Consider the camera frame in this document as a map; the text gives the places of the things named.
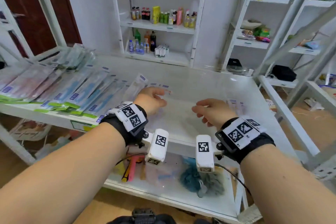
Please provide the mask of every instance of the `floor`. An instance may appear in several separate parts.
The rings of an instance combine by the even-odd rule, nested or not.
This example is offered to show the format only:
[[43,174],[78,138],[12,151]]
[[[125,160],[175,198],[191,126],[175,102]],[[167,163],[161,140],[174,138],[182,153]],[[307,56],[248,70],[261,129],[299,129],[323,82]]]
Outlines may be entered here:
[[[305,103],[300,103],[293,108],[292,113],[301,123],[303,128],[315,142],[319,149],[328,146],[334,140],[334,133],[336,130],[336,119],[327,111],[317,110],[310,112]],[[1,123],[7,128],[11,129],[19,119],[7,115],[0,115]],[[293,147],[297,150],[302,150],[299,144],[296,143],[292,133],[284,122],[281,127],[286,133],[288,139],[291,141]],[[67,131],[63,128],[53,127],[48,140],[52,141],[58,135],[63,135]],[[10,181],[17,174],[22,172],[27,165],[19,159],[10,149],[4,144],[0,143],[0,188]],[[122,215],[130,215],[132,209],[151,208],[156,214],[167,213],[174,217],[178,224],[191,224],[197,218],[205,218],[204,216],[194,215],[192,213],[185,213],[173,207],[155,203],[153,201],[145,200],[131,195],[123,195],[124,201],[118,200],[121,192],[102,188],[96,194],[94,200],[87,206],[81,215],[74,222],[75,224],[104,224],[114,218]]]

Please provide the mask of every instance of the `person's right hand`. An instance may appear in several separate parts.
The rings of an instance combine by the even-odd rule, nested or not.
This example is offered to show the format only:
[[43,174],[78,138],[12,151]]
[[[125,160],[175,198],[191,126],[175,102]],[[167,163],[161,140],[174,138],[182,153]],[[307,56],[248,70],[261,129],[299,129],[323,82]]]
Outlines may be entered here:
[[227,103],[214,98],[198,101],[191,109],[197,114],[198,118],[203,117],[203,123],[207,123],[208,127],[215,126],[217,131],[229,119],[237,117],[236,113],[229,108]]

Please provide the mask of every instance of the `finger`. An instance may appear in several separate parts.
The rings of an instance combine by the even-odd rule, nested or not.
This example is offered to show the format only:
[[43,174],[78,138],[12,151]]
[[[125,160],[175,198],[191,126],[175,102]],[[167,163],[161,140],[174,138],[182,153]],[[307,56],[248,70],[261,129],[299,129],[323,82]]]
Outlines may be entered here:
[[160,107],[165,107],[167,105],[167,101],[160,98],[157,95],[154,95],[154,98],[157,99],[157,102],[159,103]]
[[196,105],[202,105],[202,106],[211,106],[214,102],[216,101],[216,99],[214,98],[207,98],[207,99],[203,99],[203,100],[200,100],[196,103]]
[[197,114],[201,114],[202,116],[204,116],[206,113],[207,113],[207,108],[204,107],[204,106],[200,106],[200,105],[195,105],[191,108],[191,110],[194,112],[194,113],[197,113]]
[[150,91],[150,93],[152,93],[153,95],[165,95],[165,90],[162,88],[158,88],[158,87],[149,87],[148,90]]

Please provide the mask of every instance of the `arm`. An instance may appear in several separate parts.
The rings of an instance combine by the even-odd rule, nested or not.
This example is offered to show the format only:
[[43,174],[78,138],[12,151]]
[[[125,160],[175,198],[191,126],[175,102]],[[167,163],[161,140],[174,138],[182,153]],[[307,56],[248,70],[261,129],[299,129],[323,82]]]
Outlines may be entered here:
[[[225,102],[216,99],[201,100],[192,110],[217,130],[236,117]],[[251,151],[240,167],[266,223],[335,222],[336,196],[275,146],[267,144]]]
[[[146,88],[135,104],[154,114],[167,103]],[[28,167],[0,190],[1,223],[72,223],[125,153],[125,141],[110,124],[90,132]]]

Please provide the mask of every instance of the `black box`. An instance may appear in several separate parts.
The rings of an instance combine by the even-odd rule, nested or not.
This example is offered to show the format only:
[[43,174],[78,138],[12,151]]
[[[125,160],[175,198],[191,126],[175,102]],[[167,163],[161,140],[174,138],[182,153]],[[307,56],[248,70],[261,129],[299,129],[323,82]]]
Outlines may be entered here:
[[296,73],[292,69],[285,66],[275,65],[272,69],[272,74],[282,81],[292,82],[296,79]]

